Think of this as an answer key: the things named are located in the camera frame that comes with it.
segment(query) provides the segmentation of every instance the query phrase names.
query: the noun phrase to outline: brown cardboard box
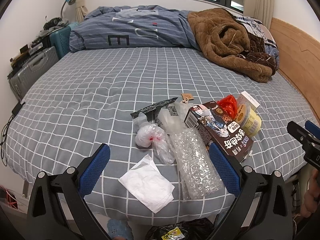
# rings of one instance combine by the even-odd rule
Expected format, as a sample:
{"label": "brown cardboard box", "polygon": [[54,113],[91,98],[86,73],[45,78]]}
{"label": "brown cardboard box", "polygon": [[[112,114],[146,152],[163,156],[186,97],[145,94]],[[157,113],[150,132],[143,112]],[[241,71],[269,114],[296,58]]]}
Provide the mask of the brown cardboard box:
{"label": "brown cardboard box", "polygon": [[184,122],[188,127],[198,129],[207,150],[214,142],[239,162],[251,150],[252,139],[215,101],[191,107]]}

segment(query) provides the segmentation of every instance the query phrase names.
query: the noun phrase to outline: bubble wrap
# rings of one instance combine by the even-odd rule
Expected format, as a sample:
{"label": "bubble wrap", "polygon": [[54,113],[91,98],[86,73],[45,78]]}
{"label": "bubble wrap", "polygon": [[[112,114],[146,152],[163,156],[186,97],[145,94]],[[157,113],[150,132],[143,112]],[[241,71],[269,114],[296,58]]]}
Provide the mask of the bubble wrap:
{"label": "bubble wrap", "polygon": [[209,158],[207,149],[195,128],[171,135],[173,152],[183,184],[183,196],[192,200],[224,188]]}

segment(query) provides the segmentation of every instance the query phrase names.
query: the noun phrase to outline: gray checkered bed sheet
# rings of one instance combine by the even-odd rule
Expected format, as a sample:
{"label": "gray checkered bed sheet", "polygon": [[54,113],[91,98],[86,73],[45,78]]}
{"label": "gray checkered bed sheet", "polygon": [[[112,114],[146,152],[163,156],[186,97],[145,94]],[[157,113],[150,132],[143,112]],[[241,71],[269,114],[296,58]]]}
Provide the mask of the gray checkered bed sheet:
{"label": "gray checkered bed sheet", "polygon": [[139,224],[164,225],[226,211],[233,195],[219,190],[205,199],[182,200],[176,164],[154,161],[175,186],[174,200],[157,214],[131,195],[120,178],[151,149],[138,149],[130,113],[152,103],[192,93],[194,103],[218,100],[246,90],[261,104],[261,131],[253,154],[243,164],[256,171],[278,169],[289,178],[305,163],[300,144],[287,134],[291,120],[315,121],[305,99],[276,73],[268,83],[219,67],[201,52],[186,48],[122,48],[69,53],[44,74],[24,98],[23,109],[10,125],[10,167],[34,182],[41,170],[59,174],[77,166],[101,143],[111,159],[93,192],[85,197],[93,212]]}

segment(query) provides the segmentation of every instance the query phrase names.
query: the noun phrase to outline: headboard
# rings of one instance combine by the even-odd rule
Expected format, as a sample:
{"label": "headboard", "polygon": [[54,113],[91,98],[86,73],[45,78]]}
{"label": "headboard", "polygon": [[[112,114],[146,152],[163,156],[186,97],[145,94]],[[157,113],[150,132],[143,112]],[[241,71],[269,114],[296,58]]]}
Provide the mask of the headboard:
{"label": "headboard", "polygon": [[280,52],[280,74],[301,92],[320,122],[320,42],[277,18],[270,32]]}

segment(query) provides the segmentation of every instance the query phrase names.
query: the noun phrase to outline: human hand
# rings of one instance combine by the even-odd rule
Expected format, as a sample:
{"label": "human hand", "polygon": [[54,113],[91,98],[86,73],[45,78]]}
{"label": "human hand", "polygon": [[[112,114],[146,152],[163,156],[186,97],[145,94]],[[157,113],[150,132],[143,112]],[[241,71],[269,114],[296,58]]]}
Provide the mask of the human hand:
{"label": "human hand", "polygon": [[301,215],[304,217],[310,217],[310,215],[316,212],[318,208],[318,203],[315,201],[315,198],[318,198],[320,195],[320,187],[316,182],[316,178],[319,174],[317,169],[312,171],[311,178],[309,180],[309,189],[304,195],[304,203],[301,207]]}

